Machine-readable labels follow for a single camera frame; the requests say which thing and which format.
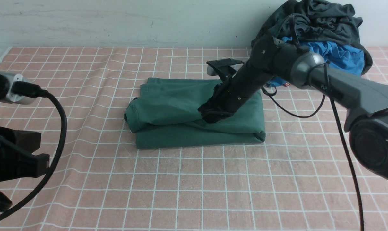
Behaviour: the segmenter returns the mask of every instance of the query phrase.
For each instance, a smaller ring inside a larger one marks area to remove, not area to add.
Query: folded green shirt
[[[141,96],[131,101],[125,120],[137,133],[137,148],[262,143],[264,111],[257,92],[232,117],[208,124],[198,108],[221,80],[148,78]]]

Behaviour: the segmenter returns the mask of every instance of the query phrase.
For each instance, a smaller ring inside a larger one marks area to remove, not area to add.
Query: wrinkled fabric
[[[141,96],[131,101],[125,120],[136,133],[137,148],[175,148],[265,141],[261,93],[232,117],[214,124],[202,120],[198,108],[221,80],[148,78]]]
[[[251,46],[265,33],[278,39],[291,37],[290,15],[295,16],[295,30],[301,42],[335,42],[349,45],[364,52],[364,75],[372,66],[370,53],[361,45],[359,26],[362,18],[354,17],[351,4],[341,5],[325,0],[288,0],[266,20]]]
[[[282,41],[292,41],[292,38],[284,37]],[[301,42],[301,46],[308,46],[309,49],[329,61],[329,67],[344,70],[348,73],[361,76],[364,69],[364,51],[348,46],[340,46],[335,42]]]

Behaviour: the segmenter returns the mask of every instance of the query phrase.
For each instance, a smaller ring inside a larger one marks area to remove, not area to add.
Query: white wall
[[[0,47],[249,46],[285,0],[0,0]],[[352,3],[363,45],[388,46],[388,0]]]

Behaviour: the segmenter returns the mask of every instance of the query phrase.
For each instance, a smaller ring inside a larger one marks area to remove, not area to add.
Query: white grid line
[[[41,207],[46,207],[49,205],[59,205],[61,207],[67,208],[67,209],[83,209],[83,210],[95,210],[95,209],[101,209],[101,207],[75,207],[75,206],[66,206],[61,203],[47,203],[42,206],[30,206],[30,207],[24,207],[24,209],[36,209]],[[103,208],[103,210],[125,210],[125,208]],[[155,210],[155,211],[161,211],[161,210],[168,210],[168,211],[174,211],[175,208],[128,208],[128,210]],[[182,211],[201,211],[201,209],[185,209],[185,208],[179,208],[178,210]],[[297,212],[297,213],[303,213],[302,210],[275,210],[275,209],[204,209],[204,211],[218,211],[218,212]],[[358,210],[330,210],[331,212],[358,212]],[[306,212],[328,212],[327,210],[307,210]],[[364,210],[364,213],[380,213],[379,211],[373,211],[373,210]]]
[[[179,192],[180,190],[180,181],[181,181],[181,167],[182,167],[182,148],[179,148],[179,164],[178,164],[178,185],[177,185],[177,206],[175,209],[175,228],[178,224],[178,211],[179,211]]]
[[[217,48],[217,60],[219,59],[219,51],[218,51],[218,48]],[[224,161],[224,178],[225,178],[225,197],[226,197],[226,206],[227,206],[227,224],[228,224],[228,230],[231,229],[231,226],[229,225],[229,204],[228,204],[228,186],[227,186],[227,175],[226,175],[226,158],[225,158],[225,145],[222,146],[222,151],[223,151],[223,161]]]
[[[372,191],[371,191],[371,187],[369,187],[369,184],[368,184],[367,180],[364,180],[364,181],[365,181],[365,184],[366,184],[368,190],[369,190],[370,192],[372,192]],[[374,198],[374,196],[373,196],[373,193],[370,193],[370,195],[371,195],[371,198],[372,198],[373,202],[375,203],[375,206],[376,206],[376,208],[377,208],[379,214],[380,214],[381,217],[382,217],[382,221],[384,222],[384,225],[385,225],[386,230],[388,230],[388,225],[387,225],[387,223],[386,223],[385,217],[383,216],[383,214],[382,214],[382,212],[381,212],[381,210],[380,210],[380,208],[379,208],[379,205],[378,205],[378,203],[376,202],[376,200],[375,200],[375,198]]]
[[[291,95],[291,99],[292,99],[292,104],[294,104],[294,108],[295,108],[295,110],[296,110],[296,109],[297,109],[297,106],[295,105],[294,97],[292,96],[292,92],[291,92],[291,91],[290,91],[290,95]],[[304,129],[303,129],[303,127],[302,127],[301,119],[300,119],[300,118],[295,118],[295,120],[298,121],[299,127],[301,128],[302,134],[304,135],[304,141],[305,141],[305,143],[308,145],[308,140],[307,140],[307,138],[306,138],[306,136],[305,136],[305,132],[304,132]],[[310,158],[311,158],[311,161],[310,161],[310,162],[311,162],[312,165],[313,165],[313,168],[314,168],[314,171],[315,171],[315,175],[317,176],[317,180],[318,180],[318,184],[319,184],[319,186],[320,186],[321,192],[323,192],[323,187],[322,187],[322,184],[321,184],[321,181],[320,181],[320,178],[319,178],[319,174],[318,174],[318,172],[317,172],[317,168],[316,168],[316,166],[315,166],[314,161],[312,161],[313,158],[312,158],[311,150],[310,150],[309,148],[308,148],[308,153],[309,153],[309,156],[310,156]],[[327,209],[328,212],[329,212],[329,216],[331,217],[333,228],[336,229],[336,227],[335,227],[335,220],[334,220],[333,217],[332,217],[332,213],[329,211],[328,202],[326,201],[326,198],[325,198],[325,195],[324,195],[324,194],[323,194],[323,201],[324,201],[324,203],[325,203],[326,209]]]
[[[29,225],[29,226],[25,226],[23,228],[30,228],[30,227],[34,227],[38,224],[34,224],[34,225]],[[52,223],[45,223],[45,225],[50,225],[50,226],[53,226],[53,227],[56,227],[56,228],[64,228],[64,229],[67,229],[69,227],[63,227],[63,226],[58,226],[58,225],[55,225],[55,224],[52,224]],[[0,229],[10,229],[10,228],[21,228],[21,227],[1,227]],[[82,229],[82,230],[94,230],[94,228],[87,228],[87,227],[73,227],[75,229]],[[109,228],[111,230],[122,230],[122,231],[126,231],[126,230],[141,230],[141,231],[147,231],[146,228]],[[97,230],[107,230],[106,228],[99,228]],[[159,230],[159,231],[175,231],[175,229],[172,229],[172,228],[156,228],[156,230]],[[183,229],[178,229],[178,231],[203,231],[201,229],[195,229],[195,228],[183,228]],[[207,229],[207,231],[227,231],[226,229]],[[243,229],[242,231],[251,231],[251,229]],[[274,229],[274,230],[270,230],[270,231],[283,231],[282,229],[281,230],[277,230],[277,229]],[[292,231],[307,231],[306,229],[292,229]],[[335,231],[335,230],[332,230],[332,229],[310,229],[309,231]]]
[[[204,229],[204,146],[201,147],[201,229]]]
[[[67,168],[65,170],[59,170],[59,171],[56,171],[55,173],[60,173],[60,172],[64,172],[66,170],[71,170],[71,171],[75,171],[77,173],[81,173],[81,174],[86,174],[87,172],[85,171],[78,171],[74,168]],[[121,173],[112,173],[112,172],[90,172],[92,174],[113,174],[113,175],[116,175],[116,174],[132,174],[132,172],[121,172]],[[152,175],[153,173],[136,173],[136,174],[139,174],[139,175]],[[159,175],[178,175],[177,173],[157,173]],[[184,174],[181,174],[181,175],[201,175],[201,174],[188,174],[188,173],[184,173]],[[215,175],[224,175],[224,174],[203,174],[203,175],[211,175],[211,176],[215,176]],[[225,174],[225,175],[248,175],[248,174],[240,174],[240,173],[235,173],[235,174]],[[250,176],[274,176],[274,177],[290,177],[290,176],[295,176],[295,177],[317,177],[315,175],[279,175],[279,174],[272,174],[272,175],[269,175],[269,174],[249,174]],[[318,177],[328,177],[328,178],[341,178],[341,177],[352,177],[350,175],[319,175]],[[367,179],[367,178],[374,178],[374,179],[379,179],[380,177],[379,176],[359,176],[358,179]],[[45,190],[49,190],[49,189],[53,189],[55,187],[44,187]],[[1,188],[0,187],[0,190],[13,190],[14,188]],[[28,190],[27,188],[16,188],[16,190]]]
[[[15,109],[14,114],[12,115],[12,117],[14,117],[14,115],[15,115],[15,113],[16,113],[16,111],[18,110],[19,107],[20,107],[20,105],[17,106],[17,108]],[[29,122],[30,122],[30,119],[28,119],[27,124],[25,125],[24,130],[27,129],[27,126],[28,126]],[[45,131],[45,129],[46,129],[47,125],[48,125],[48,122],[49,122],[49,120],[47,120],[47,123],[46,123],[46,125],[45,125],[45,127],[44,127],[44,129],[43,129],[42,132]],[[53,158],[54,158],[53,154],[50,154],[50,161],[52,161]],[[15,187],[18,188],[18,185],[19,185],[20,183],[21,183],[21,178],[18,180],[18,182],[17,182],[17,184],[16,184]],[[13,190],[12,196],[10,197],[11,199],[13,198],[14,193],[15,193],[15,189]],[[30,212],[31,212],[31,210],[29,210],[29,212],[28,212],[28,214],[27,214],[27,216],[26,216],[26,218],[25,218],[23,224],[25,224],[25,222],[27,222],[28,215],[30,214]]]
[[[148,65],[154,65],[154,63],[141,63],[141,64],[148,64]],[[201,64],[187,64],[187,66],[200,66]],[[103,70],[103,68],[98,68],[98,69],[91,69],[91,71],[98,71],[98,70]],[[146,71],[146,70],[138,70],[138,71],[127,71],[127,70],[112,70],[112,69],[109,69],[107,68],[106,70],[108,71],[113,71],[113,72],[130,72],[130,73],[134,73],[134,72],[157,72],[157,73],[168,73],[168,71]],[[11,72],[21,72],[23,70],[14,70],[14,69],[9,69],[9,71]],[[77,71],[77,72],[88,72],[88,70],[53,70],[53,69],[44,69],[42,71],[57,71],[57,72],[69,72],[69,71]],[[185,72],[182,72],[182,71],[172,71],[172,73],[185,73]],[[204,73],[204,72],[193,72],[193,71],[189,71],[188,73]],[[388,76],[388,73],[367,73],[368,76],[381,76],[381,75],[387,75]],[[87,77],[87,78],[101,78],[100,76],[90,76],[90,77]],[[84,78],[64,78],[64,77],[59,77],[59,79],[85,79]],[[305,91],[305,90],[301,90],[301,89],[292,89],[293,91]],[[287,91],[285,90],[284,88],[282,89],[277,89],[277,91]]]
[[[234,50],[232,50],[231,54],[232,54],[232,58],[233,58],[234,57]],[[247,155],[246,155],[245,144],[244,144],[244,157],[245,157],[245,167],[246,167],[246,174],[247,174],[247,181],[248,181],[249,199],[251,202],[251,210],[252,210],[252,223],[254,225],[254,230],[257,230],[257,225],[255,223],[254,202],[252,201],[251,184],[249,182],[248,159],[247,159]]]
[[[320,124],[320,128],[321,128],[322,132],[324,133],[323,125],[322,125],[322,123],[321,123],[321,120],[320,120],[320,118],[319,118],[319,115],[316,114],[315,117],[316,117],[316,119],[320,122],[320,123],[319,123],[319,124]],[[330,146],[330,144],[329,144],[329,140],[328,140],[328,138],[327,138],[326,136],[325,136],[325,140],[326,140],[326,143],[327,143],[328,146],[329,146],[329,152],[331,153],[333,164],[335,165],[336,171],[338,172],[338,175],[339,175],[339,178],[340,178],[340,180],[341,180],[341,182],[342,182],[342,185],[343,185],[343,187],[344,187],[344,190],[345,190],[345,192],[347,193],[347,197],[348,197],[349,203],[350,203],[350,205],[351,205],[351,208],[352,208],[352,209],[355,209],[353,202],[351,201],[350,197],[348,196],[348,190],[347,190],[347,188],[346,188],[345,181],[342,179],[342,175],[341,175],[341,173],[340,173],[340,171],[339,171],[338,165],[336,164],[337,162],[336,162],[336,160],[335,160],[335,158],[334,158],[334,155],[333,155],[333,152],[332,152],[332,148],[331,148],[331,146]],[[359,222],[359,215],[358,215],[357,213],[355,213],[355,217],[357,218],[357,221]]]
[[[93,103],[93,105],[95,104],[95,101],[97,100],[97,95],[96,95],[96,97],[94,98],[94,103]],[[103,133],[100,133],[100,135],[99,135],[99,138],[98,138],[99,141],[101,140],[101,135],[102,135],[102,134],[103,134]],[[95,155],[96,155],[96,153],[97,153],[97,148],[98,148],[98,144],[97,144],[97,146],[96,146],[96,148],[95,148],[95,150],[94,150],[93,157],[95,157]],[[84,180],[84,183],[83,183],[83,185],[82,185],[82,188],[83,188],[83,189],[84,189],[84,187],[85,187],[85,184],[87,183],[88,175],[89,175],[89,172],[90,172],[90,170],[91,170],[92,164],[93,164],[93,159],[91,159],[90,166],[89,166],[89,168],[88,168],[88,173],[87,173],[87,175],[85,176],[85,180]],[[80,204],[81,196],[82,196],[82,190],[81,190],[81,192],[80,192],[80,196],[79,196],[79,198],[78,198],[76,207],[78,207],[78,205]],[[74,222],[74,218],[75,218],[75,214],[76,214],[76,213],[77,213],[77,208],[74,210],[74,214],[73,214],[73,217],[72,217],[70,226],[73,225],[73,222]]]
[[[91,141],[87,141],[87,140],[84,140],[84,139],[77,139],[77,141],[83,141],[83,142],[90,143],[90,144],[97,144],[97,143],[94,143],[94,142],[91,142]],[[57,144],[57,143],[44,142],[43,144]],[[104,142],[101,142],[99,144],[117,144],[117,143],[104,143]],[[135,143],[121,142],[120,144],[135,144]],[[278,147],[285,147],[285,146],[288,146],[288,147],[307,147],[306,145],[296,145],[296,144],[295,145],[284,145],[284,144],[271,144],[271,143],[267,143],[266,145],[267,146],[278,146]],[[248,146],[254,147],[254,146],[262,146],[262,145],[248,145]],[[331,146],[328,146],[328,145],[310,145],[309,147],[342,147],[342,145],[331,145]]]
[[[67,121],[69,121],[69,117],[70,117],[72,111],[73,111],[73,108],[70,110],[70,112],[69,112],[68,115],[67,115]],[[71,160],[71,156],[69,157],[69,160],[68,160],[68,162],[67,162],[66,169],[67,169],[68,166],[69,166],[70,160]],[[64,182],[64,180],[65,180],[66,173],[67,173],[67,170],[64,171],[63,180],[62,180],[61,184],[62,184],[62,183]],[[57,188],[57,191],[56,191],[56,194],[55,194],[54,197],[53,197],[52,203],[53,203],[54,200],[56,199],[56,197],[57,197],[57,195],[58,195],[58,192],[59,192],[59,189],[60,189],[60,187]],[[41,227],[40,227],[40,231],[42,231],[42,229],[44,228],[44,224],[45,224],[45,222],[46,222],[46,220],[47,220],[47,217],[48,217],[48,214],[49,214],[50,210],[51,210],[51,206],[48,208],[48,210],[47,210],[47,212],[46,212],[46,216],[44,217],[44,220],[43,220],[44,222],[42,223],[42,225],[41,225]]]
[[[114,101],[114,97],[111,99],[110,107],[113,105],[113,101]],[[106,126],[106,122],[107,122],[107,119],[104,120],[103,128]],[[119,142],[120,139],[121,139],[121,135],[122,135],[122,132],[121,132],[120,136],[118,137],[118,142]],[[103,202],[101,203],[100,214],[98,215],[98,220],[97,220],[97,225],[96,225],[96,227],[95,227],[95,230],[97,230],[97,228],[98,228],[98,226],[99,226],[99,224],[100,224],[100,218],[101,218],[101,214],[102,214],[102,212],[103,212],[103,207],[104,207],[104,203],[105,203],[105,201],[106,201],[107,192],[108,192],[108,188],[109,188],[109,185],[110,185],[110,180],[111,180],[112,172],[114,171],[115,163],[116,163],[116,161],[114,160],[114,161],[113,161],[113,165],[111,166],[111,172],[110,172],[110,174],[109,174],[109,176],[108,176],[107,187],[106,187],[106,191],[104,192]]]
[[[64,186],[64,187],[68,187],[69,189],[71,190],[77,190],[77,191],[80,191],[82,190],[81,188],[74,188],[74,187],[71,187],[69,186],[68,184],[62,184],[60,186]],[[58,188],[59,186],[56,186],[56,187],[50,187],[50,188],[46,188],[46,190],[51,190],[51,189],[55,189],[55,188]],[[31,191],[33,189],[30,189],[30,188],[25,188],[25,189],[18,189],[18,190],[21,190],[21,191]],[[120,190],[120,189],[110,189],[110,190],[114,190],[114,191],[124,191],[124,192],[127,192],[127,191],[136,191],[136,192],[152,192],[153,190]],[[84,189],[84,191],[104,191],[103,189]],[[178,190],[156,190],[157,192],[177,192]],[[202,192],[202,190],[179,190],[180,192]],[[248,190],[204,190],[204,192],[207,192],[207,193],[248,193],[249,191]],[[288,193],[288,194],[298,194],[297,192],[282,192],[282,191],[251,191],[251,193],[277,193],[277,194],[281,194],[281,193]],[[351,195],[356,195],[356,193],[354,192],[303,192],[303,194],[351,194]],[[373,192],[373,193],[369,193],[369,192],[365,192],[363,193],[363,195],[388,195],[388,193],[381,193],[381,192]]]
[[[48,125],[49,121],[50,121],[50,118],[47,120],[47,123],[46,123],[46,125],[44,126],[44,129],[47,128],[47,125]],[[54,200],[56,199],[56,196],[57,196],[58,192],[59,192],[59,188],[57,189],[56,194],[54,195],[52,202],[54,202]],[[47,210],[47,212],[46,212],[46,216],[44,217],[44,220],[43,220],[44,222],[43,222],[43,224],[42,224],[41,227],[40,227],[40,231],[42,231],[42,229],[44,228],[44,223],[47,221],[47,217],[48,217],[48,214],[50,213],[51,206],[52,206],[52,205],[50,205],[50,207],[48,208],[48,210]]]
[[[279,122],[280,124],[280,127],[281,127],[281,131],[283,133],[283,138],[284,138],[284,141],[285,141],[285,148],[286,148],[286,151],[287,151],[287,155],[288,155],[288,160],[289,160],[289,164],[291,165],[291,171],[292,171],[292,175],[293,175],[293,178],[294,178],[294,183],[295,183],[295,187],[297,189],[297,194],[298,194],[298,198],[299,198],[299,203],[301,205],[301,209],[302,209],[302,212],[304,214],[304,219],[305,219],[305,223],[306,223],[306,226],[309,228],[309,223],[308,223],[308,219],[306,217],[306,214],[305,214],[305,211],[304,211],[304,205],[302,203],[302,199],[301,199],[301,195],[299,193],[299,187],[298,187],[298,183],[297,183],[297,178],[295,177],[295,171],[294,171],[294,167],[292,166],[292,161],[291,161],[291,156],[289,155],[289,149],[288,149],[288,145],[287,145],[287,139],[285,137],[285,133],[284,133],[284,128],[282,127],[282,123],[281,121]]]
[[[137,75],[135,75],[134,88],[135,88],[136,83],[137,83]],[[130,205],[131,190],[133,189],[133,184],[134,184],[134,180],[135,180],[135,173],[137,171],[137,160],[138,160],[139,153],[140,153],[140,150],[137,150],[137,156],[135,157],[134,173],[132,174],[130,192],[128,193],[128,199],[127,199],[127,208],[125,209],[125,215],[124,215],[124,221],[122,222],[122,227],[125,227],[125,224],[126,224],[126,218],[127,218],[127,214],[128,214],[129,205]]]
[[[84,97],[89,97],[89,98],[92,98],[91,96],[87,96],[87,95],[78,95],[78,96],[84,96]],[[75,98],[75,96],[61,96],[60,98]],[[104,105],[100,105],[100,104],[96,104],[96,106],[101,106],[103,108],[109,108],[107,106],[104,106]],[[76,107],[76,108],[92,108],[92,107],[85,107],[85,106],[80,106],[80,105],[74,105],[73,107]],[[11,107],[11,106],[2,106],[2,108],[14,108],[14,107]],[[24,108],[32,108],[32,109],[36,109],[37,107],[24,107]],[[264,111],[276,111],[275,109],[264,109]],[[298,111],[312,111],[312,110],[304,110],[304,109],[300,109]],[[321,111],[328,111],[328,112],[332,112],[332,110],[326,110],[326,109],[323,109]],[[0,119],[13,119],[13,120],[25,120],[26,118],[12,118],[12,117],[1,117]]]
[[[151,230],[151,225],[152,225],[152,214],[154,213],[154,200],[155,200],[155,192],[157,190],[157,180],[158,180],[158,169],[159,169],[159,166],[160,166],[160,153],[161,153],[161,149],[159,148],[158,149],[158,157],[157,157],[157,171],[156,171],[156,174],[155,174],[155,181],[154,181],[154,190],[153,190],[153,193],[152,193],[152,202],[151,202],[151,214],[150,214],[150,221],[149,221],[149,226],[148,226],[148,230]]]
[[[174,57],[174,48],[172,48],[172,53],[171,53],[171,61],[170,61],[170,64],[169,64],[169,76],[168,78],[170,79],[171,78],[171,68],[172,68],[172,59]]]
[[[383,74],[383,72],[381,71],[381,69],[379,68],[379,66],[375,66],[378,70],[379,70],[379,72],[381,72],[382,73],[382,77],[385,79],[385,81],[388,83],[388,79],[385,77],[385,75]]]
[[[268,164],[268,171],[270,173],[269,177],[270,177],[270,181],[271,181],[271,186],[272,186],[272,191],[273,191],[273,197],[275,199],[275,206],[276,206],[276,210],[277,210],[277,214],[278,214],[278,221],[279,221],[279,225],[281,227],[281,230],[283,230],[283,227],[282,227],[282,222],[281,222],[281,216],[280,216],[280,213],[279,213],[279,205],[278,205],[278,200],[276,198],[276,194],[278,192],[276,192],[275,190],[275,187],[274,187],[274,184],[273,184],[273,177],[272,177],[272,172],[271,172],[271,166],[270,166],[270,160],[268,158],[268,149],[267,149],[267,146],[265,146],[265,153],[267,155],[267,164]]]

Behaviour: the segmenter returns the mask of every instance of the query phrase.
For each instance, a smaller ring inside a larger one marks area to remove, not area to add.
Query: pile of clothes
[[[292,41],[289,25],[294,16],[295,31],[301,45],[320,54],[330,67],[361,76],[372,66],[370,53],[361,45],[359,26],[363,20],[354,17],[351,4],[341,5],[325,0],[288,0],[279,7],[261,27],[251,47],[265,33],[269,32],[285,42]],[[289,85],[275,77],[267,87]]]

